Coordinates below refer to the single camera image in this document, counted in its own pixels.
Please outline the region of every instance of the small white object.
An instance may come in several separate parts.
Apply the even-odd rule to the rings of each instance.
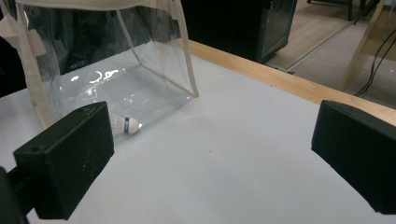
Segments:
[[[134,134],[139,131],[141,124],[137,119],[125,118],[116,114],[110,114],[111,132],[113,135],[120,133]]]

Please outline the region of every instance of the floor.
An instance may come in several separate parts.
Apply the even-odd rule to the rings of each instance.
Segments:
[[[370,18],[371,14],[366,18],[360,19],[356,25],[351,22],[337,35],[289,69],[289,72],[297,77],[303,77],[337,89],[363,37]],[[367,63],[360,64],[361,73],[346,88],[345,92],[354,94],[365,85],[369,78],[373,59],[374,57],[371,57]],[[384,60],[376,72],[372,86],[361,97],[381,105],[396,108],[395,87],[396,62]]]

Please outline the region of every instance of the transparent vinyl bag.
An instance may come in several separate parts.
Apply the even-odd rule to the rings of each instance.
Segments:
[[[16,3],[16,20],[2,3],[0,36],[20,54],[45,128],[99,101],[145,125],[198,96],[179,0]]]

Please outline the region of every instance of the white table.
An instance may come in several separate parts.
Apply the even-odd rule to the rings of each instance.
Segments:
[[[319,105],[198,58],[193,65],[200,97],[117,145],[67,223],[396,223],[311,150]],[[40,124],[26,91],[0,106],[9,171],[12,151]]]

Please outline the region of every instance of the cable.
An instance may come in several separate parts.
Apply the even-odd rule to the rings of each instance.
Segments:
[[[376,58],[378,57],[379,52],[381,51],[381,49],[384,47],[384,45],[388,42],[388,40],[396,33],[396,30],[394,30],[385,40],[384,42],[382,42],[381,46],[379,47],[378,51],[375,54],[375,57],[373,59],[373,63],[371,66],[371,70],[370,70],[370,77],[369,80],[367,81],[367,83],[363,86],[363,88],[361,88],[358,92],[356,92],[354,94],[354,96],[361,96],[362,94],[364,94],[372,85],[374,77],[375,77],[375,73],[378,70],[379,65],[382,63],[382,61],[384,60],[385,56],[388,54],[388,52],[390,51],[390,49],[392,48],[392,46],[394,45],[394,43],[396,42],[396,38],[393,40],[393,42],[390,44],[388,50],[385,52],[384,56],[382,57],[381,61],[379,62],[379,64],[377,65],[377,67],[375,67],[375,61]]]

